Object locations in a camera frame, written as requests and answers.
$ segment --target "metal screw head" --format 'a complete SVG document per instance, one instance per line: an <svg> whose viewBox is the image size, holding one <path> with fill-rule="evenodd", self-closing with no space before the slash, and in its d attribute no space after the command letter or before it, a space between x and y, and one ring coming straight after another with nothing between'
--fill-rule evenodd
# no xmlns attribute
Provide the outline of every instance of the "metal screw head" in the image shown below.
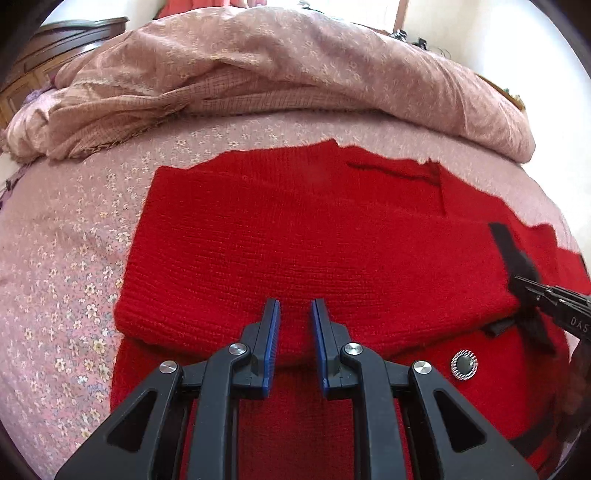
<svg viewBox="0 0 591 480"><path fill-rule="evenodd" d="M363 352L363 347L358 343L347 343L345 345L345 352L349 355L359 355Z"/></svg>
<svg viewBox="0 0 591 480"><path fill-rule="evenodd" d="M431 370L433 370L431 364L429 362L426 362L425 360L419 360L418 362L415 362L413 368L416 373L421 375L430 374Z"/></svg>
<svg viewBox="0 0 591 480"><path fill-rule="evenodd" d="M242 355L243 353L246 353L246 350L248 350L248 348L246 348L246 345L244 345L244 343L233 343L230 345L230 348L228 350L232 355Z"/></svg>
<svg viewBox="0 0 591 480"><path fill-rule="evenodd" d="M178 365L173 360L165 360L160 364L160 371L163 374L171 374L172 372L176 372Z"/></svg>

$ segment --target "black strap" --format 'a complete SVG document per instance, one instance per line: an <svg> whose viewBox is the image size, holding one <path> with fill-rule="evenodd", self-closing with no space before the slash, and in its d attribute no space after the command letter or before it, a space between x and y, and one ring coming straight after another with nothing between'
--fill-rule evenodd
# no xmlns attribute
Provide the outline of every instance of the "black strap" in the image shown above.
<svg viewBox="0 0 591 480"><path fill-rule="evenodd" d="M542 446L546 438L552 434L554 427L554 402L546 415L532 428L509 443L523 458L529 458Z"/></svg>
<svg viewBox="0 0 591 480"><path fill-rule="evenodd" d="M539 283L541 280L540 274L527 254L517 248L509 228L503 223L490 223L489 228L501 253L505 268L509 272L509 278L520 275ZM544 322L534 305L522 303L514 315L486 325L483 331L491 337L497 337L513 325L517 325L523 338L538 350L550 355L556 354L556 348L548 336Z"/></svg>

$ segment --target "bed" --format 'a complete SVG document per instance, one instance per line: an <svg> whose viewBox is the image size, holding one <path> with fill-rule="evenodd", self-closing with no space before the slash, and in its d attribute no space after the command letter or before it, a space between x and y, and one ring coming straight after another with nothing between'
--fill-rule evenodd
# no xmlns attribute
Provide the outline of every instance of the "bed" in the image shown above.
<svg viewBox="0 0 591 480"><path fill-rule="evenodd" d="M56 77L59 88L17 112L5 132L5 145L14 159L36 161L0 212L0 316L4 319L0 420L44 480L53 478L109 414L113 365L121 341L113 306L123 285L143 202L161 166L188 168L230 150L335 139L339 145L358 145L393 161L439 162L467 184L502 199L525 225L551 225L560 248L579 252L561 212L519 164L529 160L533 149L527 120L485 82L446 59L412 46L401 47L408 52L401 64L408 65L409 58L420 55L426 59L421 64L436 62L438 69L444 65L456 78L469 79L476 89L473 94L488 102L477 106L464 102L459 117L454 117L450 112L458 110L445 103L453 96L446 96L441 83L426 82L424 91L409 89L402 97L388 90L388 82L367 83L370 75L379 78L384 71L362 52L371 45L380 52L390 51L398 47L395 40L315 13L256 10L188 12L108 41L63 68ZM224 42L226 54L215 69L201 72L201 83L191 83L194 72L179 73L183 77L179 88L189 88L191 98L198 101L187 100L186 90L139 85L131 70L120 76L107 74L106 78L116 79L111 84L92 76L97 65L103 72L114 64L126 65L130 57L125 55L134 48L136 53L151 48L155 56L182 58L180 50L160 52L158 44L143 42L150 42L149 34L155 32L172 38L175 31L180 38L182 28L192 29L195 22L211 28L211 44ZM226 22L227 29L215 37L214 27L220 22ZM278 31L285 22L297 24L307 38L314 38L310 34L314 32L323 48L303 53L289 44L288 34L282 37ZM279 39L277 45L298 52L291 57L290 68L278 72L265 59L248 63L234 56L241 49L236 45L245 38L254 41L260 25L267 38ZM234 36L234 31L240 31L241 37ZM340 60L332 66L325 62L339 51L330 38L352 46L352 57L342 60L344 65ZM257 38L254 45L266 44ZM212 53L203 48L206 63ZM273 48L266 50L270 58L281 51ZM137 69L141 61L135 59ZM382 67L389 68L384 62ZM339 78L338 72L350 78ZM428 69L409 68L399 78L417 75L424 80L427 73ZM93 101L100 115L92 116L95 111L87 108L88 98L71 101L79 95L76 89L82 88L83 80L86 86L96 86ZM405 88L394 83L396 89ZM119 99L117 106L108 104L113 91L103 88L127 97ZM156 92L158 88L166 92ZM149 108L145 98L141 105L133 103L141 95L150 97ZM432 102L429 95L441 97ZM130 101L133 104L121 107ZM426 102L433 107L429 115L424 114ZM65 112L64 105L70 110ZM117 114L101 123L107 111L103 108ZM58 114L64 115L60 122L52 119ZM491 134L488 114L505 119L502 133ZM443 121L460 117L466 121Z"/></svg>

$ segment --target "black clamp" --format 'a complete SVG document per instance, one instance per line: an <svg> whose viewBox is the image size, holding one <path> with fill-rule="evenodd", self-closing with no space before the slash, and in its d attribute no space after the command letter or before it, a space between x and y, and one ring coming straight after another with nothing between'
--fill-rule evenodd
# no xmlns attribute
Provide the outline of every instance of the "black clamp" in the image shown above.
<svg viewBox="0 0 591 480"><path fill-rule="evenodd" d="M384 361L311 306L320 388L353 401L355 479L408 478L394 399L405 426L414 478L535 480L535 470L428 362Z"/></svg>
<svg viewBox="0 0 591 480"><path fill-rule="evenodd" d="M591 342L591 304L589 297L561 287L550 287L516 275L509 290L522 303L538 307L563 330L580 340Z"/></svg>
<svg viewBox="0 0 591 480"><path fill-rule="evenodd" d="M187 478L237 478L238 401L267 398L273 379L280 307L267 300L262 320L209 360L165 361L61 467L56 480L178 478L193 400L199 407Z"/></svg>

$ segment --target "pink floral bedspread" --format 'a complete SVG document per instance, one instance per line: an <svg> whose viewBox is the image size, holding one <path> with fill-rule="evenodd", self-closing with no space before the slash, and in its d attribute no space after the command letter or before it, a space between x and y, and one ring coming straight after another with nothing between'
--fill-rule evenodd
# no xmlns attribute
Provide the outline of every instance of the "pink floral bedspread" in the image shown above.
<svg viewBox="0 0 591 480"><path fill-rule="evenodd" d="M0 420L44 480L109 414L120 340L112 308L155 169L329 138L393 159L437 160L526 224L553 225L559 244L578 251L519 165L382 113L182 118L82 162L41 160L0 211Z"/></svg>
<svg viewBox="0 0 591 480"><path fill-rule="evenodd" d="M204 8L153 21L74 59L59 90L22 108L22 159L85 157L184 111L230 115L375 109L517 162L527 118L471 70L358 25L300 9Z"/></svg>

